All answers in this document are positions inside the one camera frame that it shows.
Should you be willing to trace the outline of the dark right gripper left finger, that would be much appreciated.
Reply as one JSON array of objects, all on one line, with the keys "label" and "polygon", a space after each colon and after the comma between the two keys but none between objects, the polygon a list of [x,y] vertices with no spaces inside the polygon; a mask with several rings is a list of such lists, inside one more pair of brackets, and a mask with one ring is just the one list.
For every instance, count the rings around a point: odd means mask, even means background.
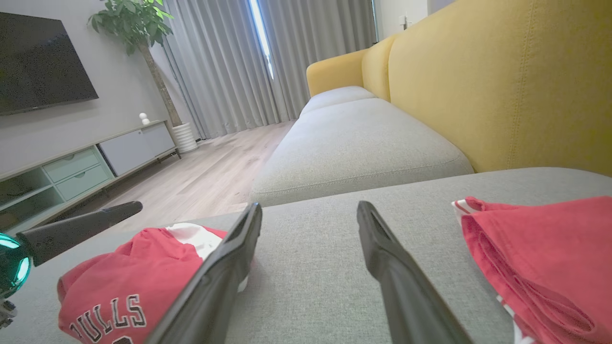
[{"label": "dark right gripper left finger", "polygon": [[224,344],[239,285],[251,271],[262,207],[248,205],[194,274],[146,344]]}]

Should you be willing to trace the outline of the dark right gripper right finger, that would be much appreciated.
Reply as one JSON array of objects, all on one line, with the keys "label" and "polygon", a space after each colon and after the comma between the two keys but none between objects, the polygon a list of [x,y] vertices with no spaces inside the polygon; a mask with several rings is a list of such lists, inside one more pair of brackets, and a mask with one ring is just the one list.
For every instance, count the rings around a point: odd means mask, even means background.
[{"label": "dark right gripper right finger", "polygon": [[366,268],[381,287],[393,344],[473,344],[415,259],[369,201],[359,201]]}]

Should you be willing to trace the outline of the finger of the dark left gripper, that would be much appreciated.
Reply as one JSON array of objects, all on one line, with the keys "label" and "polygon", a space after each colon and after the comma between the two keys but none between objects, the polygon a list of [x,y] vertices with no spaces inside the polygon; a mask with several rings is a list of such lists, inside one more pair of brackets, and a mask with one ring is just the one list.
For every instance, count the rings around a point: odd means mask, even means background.
[{"label": "finger of the dark left gripper", "polygon": [[37,267],[142,211],[140,201],[115,205],[17,233],[17,258]]}]

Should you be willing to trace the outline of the red Bulls shorts white stripe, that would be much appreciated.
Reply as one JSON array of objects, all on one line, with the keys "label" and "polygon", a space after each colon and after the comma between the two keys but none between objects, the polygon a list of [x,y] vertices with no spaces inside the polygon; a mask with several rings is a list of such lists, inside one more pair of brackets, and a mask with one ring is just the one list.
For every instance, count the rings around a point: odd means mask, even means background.
[{"label": "red Bulls shorts white stripe", "polygon": [[144,344],[227,235],[190,223],[145,228],[57,283],[58,327],[80,344]]}]

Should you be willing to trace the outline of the red white basketball jersey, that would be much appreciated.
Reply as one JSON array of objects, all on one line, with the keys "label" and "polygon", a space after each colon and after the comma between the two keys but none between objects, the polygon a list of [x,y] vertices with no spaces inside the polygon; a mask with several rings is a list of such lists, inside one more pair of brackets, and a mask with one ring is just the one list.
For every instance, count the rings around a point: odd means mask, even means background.
[{"label": "red white basketball jersey", "polygon": [[514,344],[612,344],[612,197],[452,207]]}]

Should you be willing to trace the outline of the pale green television cabinet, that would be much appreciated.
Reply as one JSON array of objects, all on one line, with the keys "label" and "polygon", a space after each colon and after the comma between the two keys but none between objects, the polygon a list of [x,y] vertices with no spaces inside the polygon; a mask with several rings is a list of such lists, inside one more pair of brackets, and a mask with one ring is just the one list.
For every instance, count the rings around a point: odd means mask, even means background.
[{"label": "pale green television cabinet", "polygon": [[119,180],[181,156],[166,120],[0,174],[0,233],[47,224]]}]

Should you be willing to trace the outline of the large grey sofa seat cushion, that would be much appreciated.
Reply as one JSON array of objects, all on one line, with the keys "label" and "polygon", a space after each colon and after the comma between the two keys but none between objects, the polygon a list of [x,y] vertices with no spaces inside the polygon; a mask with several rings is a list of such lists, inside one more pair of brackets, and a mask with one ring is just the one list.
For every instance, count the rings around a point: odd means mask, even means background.
[{"label": "large grey sofa seat cushion", "polygon": [[478,344],[511,344],[511,319],[476,267],[450,203],[462,196],[543,205],[612,196],[612,178],[564,168],[486,172],[275,205],[228,343],[390,344],[380,287],[367,272],[358,201],[373,203]]}]

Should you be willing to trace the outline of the white ribbed plant pot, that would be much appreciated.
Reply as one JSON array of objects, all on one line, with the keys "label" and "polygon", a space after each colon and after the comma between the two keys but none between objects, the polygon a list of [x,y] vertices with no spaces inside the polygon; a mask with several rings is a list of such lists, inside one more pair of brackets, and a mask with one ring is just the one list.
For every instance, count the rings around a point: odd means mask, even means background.
[{"label": "white ribbed plant pot", "polygon": [[198,145],[190,123],[175,126],[172,129],[179,154],[186,154],[197,150]]}]

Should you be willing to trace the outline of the black flat screen television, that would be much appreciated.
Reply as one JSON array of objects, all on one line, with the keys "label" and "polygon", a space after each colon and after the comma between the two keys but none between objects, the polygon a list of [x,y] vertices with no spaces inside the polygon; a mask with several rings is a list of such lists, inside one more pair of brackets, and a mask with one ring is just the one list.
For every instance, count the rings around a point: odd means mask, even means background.
[{"label": "black flat screen television", "polygon": [[61,20],[0,12],[0,116],[97,98]]}]

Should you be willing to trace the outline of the small grey sofa seat cushion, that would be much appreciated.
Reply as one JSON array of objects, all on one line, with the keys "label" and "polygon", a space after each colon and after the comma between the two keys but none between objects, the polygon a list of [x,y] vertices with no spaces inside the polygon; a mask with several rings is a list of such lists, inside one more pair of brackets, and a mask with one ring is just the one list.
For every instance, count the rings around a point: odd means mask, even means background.
[{"label": "small grey sofa seat cushion", "polygon": [[360,86],[346,86],[330,91],[321,92],[312,96],[312,98],[306,103],[302,109],[300,116],[304,114],[329,106],[345,104],[352,101],[364,100],[369,98],[377,98],[376,95],[367,91],[367,89]]}]

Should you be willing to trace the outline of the green indoor tree plant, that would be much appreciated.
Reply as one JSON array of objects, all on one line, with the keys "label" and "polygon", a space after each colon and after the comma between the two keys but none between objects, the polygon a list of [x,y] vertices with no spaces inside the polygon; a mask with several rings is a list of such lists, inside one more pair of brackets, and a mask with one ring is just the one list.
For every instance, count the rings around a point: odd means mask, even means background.
[{"label": "green indoor tree plant", "polygon": [[151,48],[163,46],[173,31],[165,19],[173,16],[164,10],[164,0],[101,0],[104,9],[90,15],[87,23],[97,33],[115,37],[131,56],[140,52],[162,97],[173,127],[183,124],[170,92],[155,62]]}]

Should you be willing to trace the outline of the grey pleated curtain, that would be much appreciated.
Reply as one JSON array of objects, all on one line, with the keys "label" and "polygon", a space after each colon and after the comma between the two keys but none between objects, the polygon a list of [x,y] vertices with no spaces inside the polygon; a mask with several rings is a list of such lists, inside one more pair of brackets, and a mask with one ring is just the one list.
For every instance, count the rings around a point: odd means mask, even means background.
[{"label": "grey pleated curtain", "polygon": [[373,0],[257,1],[284,119],[297,119],[310,98],[309,65],[369,48],[376,39]]},{"label": "grey pleated curtain", "polygon": [[205,139],[286,121],[249,0],[163,0],[175,76]]}]

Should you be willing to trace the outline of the narrow yellow sofa back cushion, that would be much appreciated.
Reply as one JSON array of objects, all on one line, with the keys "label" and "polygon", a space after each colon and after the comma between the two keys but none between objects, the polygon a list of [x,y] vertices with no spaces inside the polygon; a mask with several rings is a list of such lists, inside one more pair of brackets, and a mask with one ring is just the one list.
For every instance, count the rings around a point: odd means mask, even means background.
[{"label": "narrow yellow sofa back cushion", "polygon": [[399,36],[400,33],[396,33],[374,44],[366,49],[366,53],[361,59],[363,88],[387,102],[391,100],[389,56],[392,45]]}]

